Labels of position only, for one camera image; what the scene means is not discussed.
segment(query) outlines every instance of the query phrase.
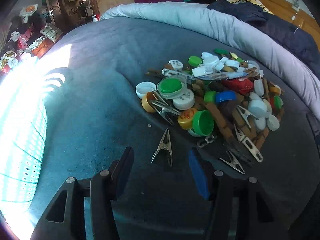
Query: electrical outlet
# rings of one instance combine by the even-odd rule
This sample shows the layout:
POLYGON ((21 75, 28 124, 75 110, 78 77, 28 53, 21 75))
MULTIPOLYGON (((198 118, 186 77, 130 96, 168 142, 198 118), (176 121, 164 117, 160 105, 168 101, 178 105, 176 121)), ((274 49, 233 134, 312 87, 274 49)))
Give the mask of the electrical outlet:
POLYGON ((297 7, 295 6, 295 4, 293 4, 291 6, 292 9, 296 10, 297 12, 300 10, 300 6, 298 5, 297 7))

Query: red plastic wrapper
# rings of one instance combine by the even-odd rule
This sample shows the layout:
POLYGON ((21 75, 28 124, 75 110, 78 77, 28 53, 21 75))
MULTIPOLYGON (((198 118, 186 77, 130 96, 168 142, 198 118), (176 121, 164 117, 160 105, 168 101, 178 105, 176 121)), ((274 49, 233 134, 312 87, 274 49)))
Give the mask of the red plastic wrapper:
POLYGON ((231 80, 223 80, 221 83, 233 90, 234 92, 238 92, 242 95, 249 93, 250 91, 253 90, 253 82, 250 81, 249 79, 243 79, 243 78, 238 78, 238 79, 231 79, 231 80))

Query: screw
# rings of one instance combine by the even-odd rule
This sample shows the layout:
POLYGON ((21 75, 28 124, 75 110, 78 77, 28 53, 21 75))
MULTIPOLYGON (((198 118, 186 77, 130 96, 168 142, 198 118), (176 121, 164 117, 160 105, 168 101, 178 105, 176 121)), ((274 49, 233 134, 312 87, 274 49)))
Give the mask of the screw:
POLYGON ((222 172, 222 171, 219 171, 219 170, 215 171, 214 174, 215 174, 217 177, 223 176, 223 172, 222 172))
POLYGON ((249 177, 249 181, 251 183, 256 183, 257 182, 257 179, 255 177, 249 177))
POLYGON ((103 170, 103 171, 100 171, 100 175, 105 177, 105 176, 108 176, 109 175, 109 171, 108 170, 103 170))
POLYGON ((75 178, 74 177, 69 177, 66 180, 67 183, 74 183, 75 182, 75 178))

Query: clutter pile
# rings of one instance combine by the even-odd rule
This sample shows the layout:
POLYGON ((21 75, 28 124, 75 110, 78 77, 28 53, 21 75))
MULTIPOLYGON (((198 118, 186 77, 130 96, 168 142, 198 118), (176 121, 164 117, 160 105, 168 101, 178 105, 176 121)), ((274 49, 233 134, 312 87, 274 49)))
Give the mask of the clutter pile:
POLYGON ((51 24, 47 7, 37 4, 22 8, 11 19, 6 45, 0 52, 0 82, 28 53, 41 58, 62 36, 51 24))
MULTIPOLYGON (((191 56, 188 64, 170 60, 164 69, 148 69, 147 75, 161 78, 155 85, 142 82, 136 87, 142 107, 148 113, 158 113, 173 125, 199 139, 203 148, 222 135, 231 162, 223 162, 244 174, 235 155, 252 166, 262 162, 260 149, 269 134, 280 127, 284 114, 284 91, 265 79, 259 64, 244 61, 235 53, 215 49, 191 56)), ((166 129, 152 162, 159 150, 169 151, 172 166, 169 126, 166 129)))

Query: wooden headboard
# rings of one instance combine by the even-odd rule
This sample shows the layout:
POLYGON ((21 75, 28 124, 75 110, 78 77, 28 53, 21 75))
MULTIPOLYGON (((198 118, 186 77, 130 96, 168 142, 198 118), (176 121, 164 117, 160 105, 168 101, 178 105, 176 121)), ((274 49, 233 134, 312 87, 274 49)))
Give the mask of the wooden headboard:
POLYGON ((294 20, 292 16, 296 14, 297 11, 291 8, 292 4, 286 0, 259 0, 272 11, 275 15, 279 16, 281 19, 293 23, 307 33, 311 34, 320 50, 320 27, 315 19, 308 15, 302 9, 299 10, 294 20))

